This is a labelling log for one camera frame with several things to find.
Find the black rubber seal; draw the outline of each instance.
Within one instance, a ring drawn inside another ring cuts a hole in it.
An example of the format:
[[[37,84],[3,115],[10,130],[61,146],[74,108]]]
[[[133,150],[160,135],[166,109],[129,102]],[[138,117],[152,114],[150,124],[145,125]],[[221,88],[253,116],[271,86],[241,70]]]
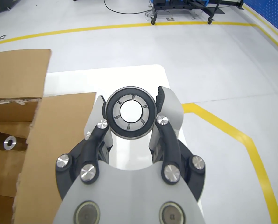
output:
[[[102,99],[103,99],[103,101],[104,101],[104,104],[102,105],[102,116],[103,116],[104,119],[107,120],[107,115],[106,115],[106,101],[105,101],[105,99],[104,99],[103,96],[101,96],[101,97],[102,97]]]
[[[157,113],[161,112],[165,100],[165,93],[162,86],[158,87],[158,95],[156,98]]]
[[[136,131],[127,131],[122,128],[120,128],[116,123],[115,119],[113,117],[113,107],[115,103],[122,98],[123,96],[126,95],[136,95],[141,97],[147,104],[148,109],[149,109],[149,117],[147,121],[145,122],[145,125],[142,126],[140,129]],[[157,111],[155,108],[155,101],[144,91],[136,88],[126,88],[118,91],[115,93],[110,100],[108,100],[107,108],[106,108],[106,116],[107,116],[107,121],[113,131],[115,131],[117,134],[127,137],[127,138],[134,138],[134,137],[139,137],[143,134],[145,134],[148,130],[151,129],[151,127],[154,125],[155,122],[155,117],[156,117]]]

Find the silver screw cap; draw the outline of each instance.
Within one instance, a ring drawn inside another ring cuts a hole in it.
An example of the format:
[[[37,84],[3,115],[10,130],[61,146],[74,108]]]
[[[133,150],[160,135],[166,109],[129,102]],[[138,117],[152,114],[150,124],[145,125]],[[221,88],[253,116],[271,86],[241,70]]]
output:
[[[205,162],[199,156],[193,156],[192,163],[193,163],[194,167],[199,169],[199,170],[202,170],[205,167]]]
[[[58,157],[56,165],[57,165],[58,168],[64,168],[67,165],[68,161],[69,161],[68,155],[63,154],[63,155]]]
[[[88,182],[94,178],[96,174],[96,168],[92,164],[86,164],[82,167],[80,172],[81,180],[84,182]]]
[[[160,124],[160,125],[167,125],[168,124],[168,118],[164,115],[160,115],[157,117],[157,122]]]
[[[99,123],[97,123],[97,128],[99,129],[105,129],[108,126],[108,122],[106,120],[101,120]]]
[[[165,178],[172,183],[178,182],[180,179],[179,169],[172,164],[169,164],[164,168],[164,175]]]

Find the cardboard box on shelf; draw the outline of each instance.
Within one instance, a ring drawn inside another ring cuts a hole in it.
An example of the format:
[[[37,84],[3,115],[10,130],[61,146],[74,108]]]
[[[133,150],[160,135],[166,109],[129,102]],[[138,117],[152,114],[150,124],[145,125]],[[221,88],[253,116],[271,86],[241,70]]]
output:
[[[28,143],[26,151],[0,150],[0,223],[12,223],[13,210],[14,224],[52,223],[61,204],[55,161],[83,139],[93,107],[95,93],[43,97],[50,55],[0,52],[0,132]]]

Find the black cart frame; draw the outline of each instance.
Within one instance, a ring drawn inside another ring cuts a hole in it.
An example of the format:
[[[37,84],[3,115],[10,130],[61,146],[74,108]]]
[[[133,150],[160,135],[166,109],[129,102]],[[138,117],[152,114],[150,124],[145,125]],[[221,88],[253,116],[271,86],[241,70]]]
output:
[[[154,25],[157,20],[157,12],[159,10],[173,10],[173,9],[200,9],[205,12],[209,17],[207,20],[208,24],[213,22],[213,17],[216,11],[219,9],[219,5],[230,5],[230,6],[237,6],[239,9],[242,9],[242,5],[244,4],[244,0],[240,0],[240,2],[231,2],[231,1],[223,1],[223,0],[210,0],[210,4],[216,4],[215,8],[206,7],[204,4],[197,0],[170,0],[163,4],[153,4],[152,11],[154,16],[151,17],[151,23]]]

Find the metal washer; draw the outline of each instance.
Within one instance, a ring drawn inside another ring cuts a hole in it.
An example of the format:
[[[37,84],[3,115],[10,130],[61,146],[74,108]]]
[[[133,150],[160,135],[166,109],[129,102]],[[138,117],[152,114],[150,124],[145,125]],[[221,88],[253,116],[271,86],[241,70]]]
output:
[[[15,145],[16,145],[16,138],[14,136],[9,136],[3,142],[4,149],[6,149],[6,150],[13,149],[15,147]]]
[[[126,122],[121,118],[120,108],[129,100],[135,100],[142,107],[141,118],[136,122]],[[118,137],[134,140],[148,134],[155,123],[157,107],[152,96],[145,90],[127,86],[115,91],[105,106],[106,119],[111,131]]]
[[[159,220],[161,224],[184,224],[186,219],[185,213],[177,203],[166,202],[160,208]]]
[[[85,201],[75,210],[74,224],[98,224],[99,220],[100,210],[93,201]]]

